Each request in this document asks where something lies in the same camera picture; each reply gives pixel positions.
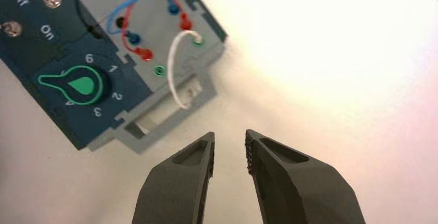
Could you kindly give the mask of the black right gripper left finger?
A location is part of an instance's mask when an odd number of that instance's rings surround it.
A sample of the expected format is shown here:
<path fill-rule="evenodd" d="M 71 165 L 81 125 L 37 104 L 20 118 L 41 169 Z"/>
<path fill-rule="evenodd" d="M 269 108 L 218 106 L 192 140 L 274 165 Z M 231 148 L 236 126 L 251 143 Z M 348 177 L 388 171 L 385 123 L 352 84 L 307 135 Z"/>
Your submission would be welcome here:
<path fill-rule="evenodd" d="M 207 132 L 149 172 L 132 223 L 203 223 L 214 170 L 215 134 Z"/>

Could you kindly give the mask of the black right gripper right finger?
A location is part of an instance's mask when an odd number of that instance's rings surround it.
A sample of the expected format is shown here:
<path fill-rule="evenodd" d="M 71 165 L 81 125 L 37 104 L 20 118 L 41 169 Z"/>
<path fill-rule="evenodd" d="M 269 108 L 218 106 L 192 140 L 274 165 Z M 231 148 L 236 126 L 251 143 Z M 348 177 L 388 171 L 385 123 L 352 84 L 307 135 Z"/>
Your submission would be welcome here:
<path fill-rule="evenodd" d="M 251 129 L 245 152 L 263 223 L 365 223 L 353 188 L 331 165 Z"/>

